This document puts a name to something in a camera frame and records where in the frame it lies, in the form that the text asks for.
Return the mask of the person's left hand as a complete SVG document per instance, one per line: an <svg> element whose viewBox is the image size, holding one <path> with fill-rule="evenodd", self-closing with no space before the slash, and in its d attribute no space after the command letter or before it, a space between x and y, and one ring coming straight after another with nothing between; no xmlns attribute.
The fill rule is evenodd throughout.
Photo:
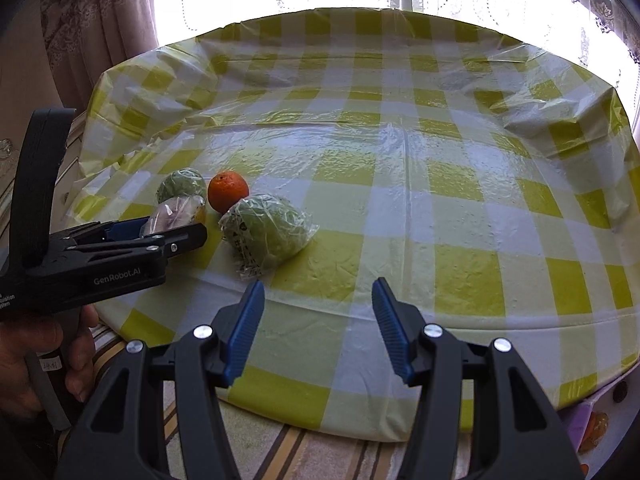
<svg viewBox="0 0 640 480"><path fill-rule="evenodd" d="M70 369L67 390L84 402L93 386L93 358L96 354L90 330L99 324L93 304L81 309L78 332L67 348ZM1 411L18 417L32 417L42 405L32 388L25 363L29 353L48 353L63 343L63 330L53 318L21 320L1 324Z"/></svg>

